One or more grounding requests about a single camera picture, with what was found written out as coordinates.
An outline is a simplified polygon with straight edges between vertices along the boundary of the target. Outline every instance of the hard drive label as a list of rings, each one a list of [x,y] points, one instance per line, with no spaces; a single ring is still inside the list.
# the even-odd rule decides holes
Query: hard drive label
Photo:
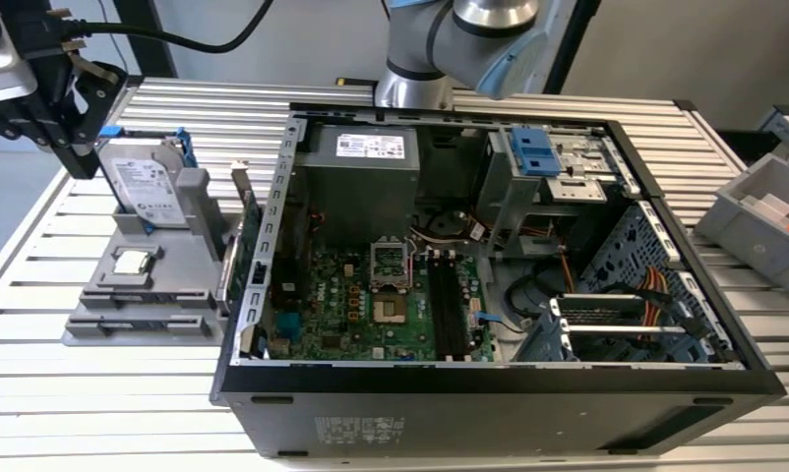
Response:
[[[117,191],[125,192],[132,211],[156,226],[185,224],[169,174],[160,162],[149,159],[112,160],[117,171]]]

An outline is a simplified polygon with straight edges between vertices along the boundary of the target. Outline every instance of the blue clip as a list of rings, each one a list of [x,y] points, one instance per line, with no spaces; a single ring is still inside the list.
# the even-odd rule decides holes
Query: blue clip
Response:
[[[119,138],[124,131],[123,126],[104,126],[100,130],[100,138]]]
[[[184,165],[187,167],[197,167],[196,151],[193,150],[193,137],[184,128],[179,128],[175,137],[181,140],[184,147]]]
[[[563,171],[548,134],[542,128],[511,128],[511,149],[522,174],[554,176]]]
[[[486,312],[475,312],[475,319],[484,320],[486,322],[496,322],[496,323],[502,322],[500,315],[491,315],[490,313],[486,313]]]

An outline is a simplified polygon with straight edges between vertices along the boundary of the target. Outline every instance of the slotted metal table surface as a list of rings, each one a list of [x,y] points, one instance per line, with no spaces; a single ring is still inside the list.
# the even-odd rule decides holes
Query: slotted metal table surface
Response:
[[[228,163],[251,162],[264,198],[291,101],[371,102],[370,88],[260,87],[147,80],[128,92],[119,123],[185,126],[224,209],[240,207]],[[459,91],[466,112],[618,120],[686,226],[743,169],[698,113],[673,102],[515,96],[502,102]],[[261,459],[227,409],[207,401],[217,347],[60,345],[64,321],[105,249],[115,199],[101,179],[61,172],[0,255],[0,470],[654,470],[789,472],[789,396],[662,457],[538,462],[531,458]],[[749,331],[789,391],[789,293],[695,240]]]

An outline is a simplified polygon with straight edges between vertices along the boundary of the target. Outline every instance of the label sticker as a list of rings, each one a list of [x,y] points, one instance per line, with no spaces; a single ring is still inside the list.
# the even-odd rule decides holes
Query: label sticker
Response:
[[[318,416],[315,427],[323,444],[396,444],[406,430],[406,418]]]
[[[475,223],[472,226],[472,231],[470,232],[470,238],[475,241],[480,241],[482,237],[484,236],[484,225],[482,223]]]
[[[112,159],[117,188],[124,191],[133,212],[156,226],[187,224],[169,174],[149,159]]]
[[[404,159],[406,138],[402,136],[340,135],[336,156]]]

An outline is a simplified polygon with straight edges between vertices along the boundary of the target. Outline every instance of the gray plastic bin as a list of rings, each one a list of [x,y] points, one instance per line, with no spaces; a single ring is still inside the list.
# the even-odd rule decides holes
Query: gray plastic bin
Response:
[[[789,289],[787,163],[769,155],[717,195],[697,232]]]

